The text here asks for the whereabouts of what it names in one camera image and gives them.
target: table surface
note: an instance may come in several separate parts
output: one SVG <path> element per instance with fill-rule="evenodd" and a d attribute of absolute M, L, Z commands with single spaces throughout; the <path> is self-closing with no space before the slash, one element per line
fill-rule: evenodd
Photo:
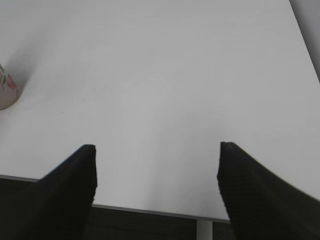
<path fill-rule="evenodd" d="M 228 220 L 234 142 L 320 199 L 320 85 L 288 0 L 4 0 L 0 174 L 96 145 L 94 204 Z"/>

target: wooden floor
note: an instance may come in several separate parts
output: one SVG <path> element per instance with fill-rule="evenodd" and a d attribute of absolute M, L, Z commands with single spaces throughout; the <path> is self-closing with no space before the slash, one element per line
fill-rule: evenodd
<path fill-rule="evenodd" d="M 33 182 L 0 178 L 5 199 Z M 83 240 L 196 240 L 197 221 L 92 207 Z"/>

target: white surface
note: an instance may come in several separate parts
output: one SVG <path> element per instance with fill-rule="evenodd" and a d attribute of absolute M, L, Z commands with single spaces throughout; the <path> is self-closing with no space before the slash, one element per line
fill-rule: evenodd
<path fill-rule="evenodd" d="M 4 0 L 0 174 L 42 178 L 96 145 L 94 204 L 228 219 L 234 142 L 320 199 L 320 88 L 287 0 Z"/>

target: white table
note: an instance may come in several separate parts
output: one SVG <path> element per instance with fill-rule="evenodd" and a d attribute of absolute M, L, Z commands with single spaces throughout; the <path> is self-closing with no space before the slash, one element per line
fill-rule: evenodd
<path fill-rule="evenodd" d="M 288 0 L 4 0 L 0 174 L 96 145 L 94 204 L 228 220 L 220 142 L 320 199 L 320 86 Z"/>

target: white table leg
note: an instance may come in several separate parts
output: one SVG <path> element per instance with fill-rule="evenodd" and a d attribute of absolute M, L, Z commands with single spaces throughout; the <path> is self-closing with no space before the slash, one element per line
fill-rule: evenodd
<path fill-rule="evenodd" d="M 212 221 L 196 221 L 196 240 L 213 240 L 213 223 Z"/>

